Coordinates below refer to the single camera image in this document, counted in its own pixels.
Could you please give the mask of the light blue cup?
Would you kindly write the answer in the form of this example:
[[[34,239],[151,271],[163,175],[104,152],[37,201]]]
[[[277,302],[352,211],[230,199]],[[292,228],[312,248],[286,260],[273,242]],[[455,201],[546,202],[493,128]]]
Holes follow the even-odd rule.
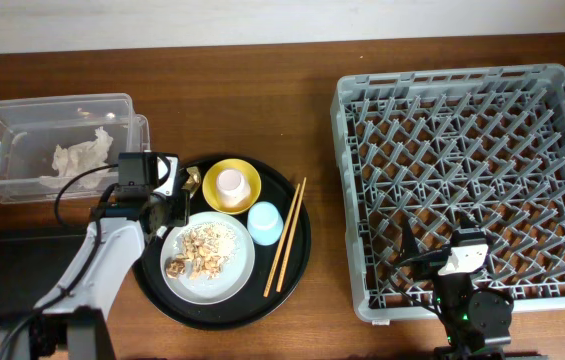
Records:
[[[273,245],[280,239],[283,227],[284,221],[272,203],[257,202],[249,209],[247,230],[256,244]]]

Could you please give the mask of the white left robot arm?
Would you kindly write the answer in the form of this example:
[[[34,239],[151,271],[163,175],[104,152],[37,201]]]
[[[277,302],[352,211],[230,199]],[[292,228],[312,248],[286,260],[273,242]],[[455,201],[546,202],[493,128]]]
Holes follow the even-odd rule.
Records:
[[[126,152],[118,179],[92,210],[86,237],[55,286],[5,327],[1,359],[36,359],[59,347],[79,359],[114,355],[106,320],[128,272],[165,315],[225,330],[275,310],[310,257],[302,191],[256,161],[198,163],[203,196],[176,155]]]

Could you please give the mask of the white round plate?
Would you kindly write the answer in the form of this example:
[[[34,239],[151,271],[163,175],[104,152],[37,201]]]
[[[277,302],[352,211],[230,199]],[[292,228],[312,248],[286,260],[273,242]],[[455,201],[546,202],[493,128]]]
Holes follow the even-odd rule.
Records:
[[[201,275],[190,280],[188,274],[169,278],[166,275],[166,266],[178,253],[183,232],[205,222],[220,222],[236,232],[236,247],[232,258],[223,266],[222,273],[215,279]],[[192,304],[212,305],[232,297],[247,283],[254,262],[254,243],[243,224],[232,216],[208,211],[190,216],[186,226],[175,227],[168,233],[161,250],[160,269],[168,287],[176,296]]]

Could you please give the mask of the yellow bowl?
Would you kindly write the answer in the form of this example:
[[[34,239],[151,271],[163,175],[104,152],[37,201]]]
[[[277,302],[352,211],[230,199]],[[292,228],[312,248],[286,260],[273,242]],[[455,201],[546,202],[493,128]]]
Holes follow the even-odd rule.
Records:
[[[239,207],[226,208],[220,204],[217,196],[216,178],[222,170],[227,168],[240,170],[251,187],[250,196]],[[237,215],[246,212],[256,203],[261,192],[261,179],[258,171],[250,163],[237,158],[229,158],[214,163],[208,169],[203,178],[202,191],[204,199],[211,208],[225,214]]]

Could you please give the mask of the food scraps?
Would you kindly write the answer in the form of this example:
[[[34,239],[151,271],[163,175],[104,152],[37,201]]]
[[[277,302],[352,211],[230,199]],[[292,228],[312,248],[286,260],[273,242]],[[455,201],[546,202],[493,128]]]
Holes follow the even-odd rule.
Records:
[[[178,278],[188,274],[190,280],[201,275],[217,278],[232,258],[237,235],[220,222],[205,222],[185,230],[178,253],[167,263],[166,275]]]

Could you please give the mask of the white tissue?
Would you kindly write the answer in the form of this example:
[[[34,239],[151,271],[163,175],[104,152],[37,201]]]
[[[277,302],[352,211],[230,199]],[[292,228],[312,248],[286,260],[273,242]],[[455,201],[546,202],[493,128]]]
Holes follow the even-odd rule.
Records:
[[[113,138],[99,127],[95,130],[96,139],[72,145],[68,148],[56,146],[52,169],[56,170],[56,176],[41,176],[40,183],[50,188],[62,188],[65,185],[64,178],[72,178],[98,167],[106,165],[109,149]]]

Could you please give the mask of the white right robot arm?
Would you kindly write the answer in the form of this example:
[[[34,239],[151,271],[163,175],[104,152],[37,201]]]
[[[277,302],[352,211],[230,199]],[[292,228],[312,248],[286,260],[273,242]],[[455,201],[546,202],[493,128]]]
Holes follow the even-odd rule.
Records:
[[[448,345],[437,347],[437,359],[503,359],[511,343],[514,302],[495,289],[478,289],[472,277],[484,268],[492,241],[469,217],[459,215],[450,243],[417,253],[413,278],[433,284],[433,305],[447,333]]]

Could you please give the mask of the gold foil wrapper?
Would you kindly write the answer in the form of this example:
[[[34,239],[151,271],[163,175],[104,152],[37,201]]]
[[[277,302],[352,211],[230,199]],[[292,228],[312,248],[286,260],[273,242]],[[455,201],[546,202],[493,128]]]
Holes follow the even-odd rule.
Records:
[[[186,190],[189,197],[192,198],[202,185],[202,175],[197,166],[188,167],[185,170],[185,182],[182,186]]]

